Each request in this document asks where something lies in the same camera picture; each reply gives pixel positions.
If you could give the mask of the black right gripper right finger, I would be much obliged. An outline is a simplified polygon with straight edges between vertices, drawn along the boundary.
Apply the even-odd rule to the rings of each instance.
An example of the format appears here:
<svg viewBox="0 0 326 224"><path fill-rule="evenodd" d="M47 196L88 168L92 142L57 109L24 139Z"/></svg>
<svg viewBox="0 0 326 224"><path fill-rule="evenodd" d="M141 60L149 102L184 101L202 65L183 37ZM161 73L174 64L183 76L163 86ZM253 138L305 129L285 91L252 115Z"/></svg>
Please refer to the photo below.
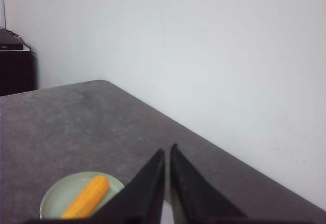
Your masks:
<svg viewBox="0 0 326 224"><path fill-rule="evenodd" d="M170 191L175 223L238 223L243 213L217 191L174 144L170 150Z"/></svg>

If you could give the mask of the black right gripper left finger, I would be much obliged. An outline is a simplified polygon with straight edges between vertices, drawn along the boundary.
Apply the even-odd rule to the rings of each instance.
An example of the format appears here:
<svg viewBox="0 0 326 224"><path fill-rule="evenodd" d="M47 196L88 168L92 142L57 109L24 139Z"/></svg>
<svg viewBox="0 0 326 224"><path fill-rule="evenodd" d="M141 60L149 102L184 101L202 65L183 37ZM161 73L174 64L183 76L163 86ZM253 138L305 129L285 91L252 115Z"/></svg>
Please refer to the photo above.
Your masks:
<svg viewBox="0 0 326 224"><path fill-rule="evenodd" d="M165 153L159 149L89 223L160 223L165 192Z"/></svg>

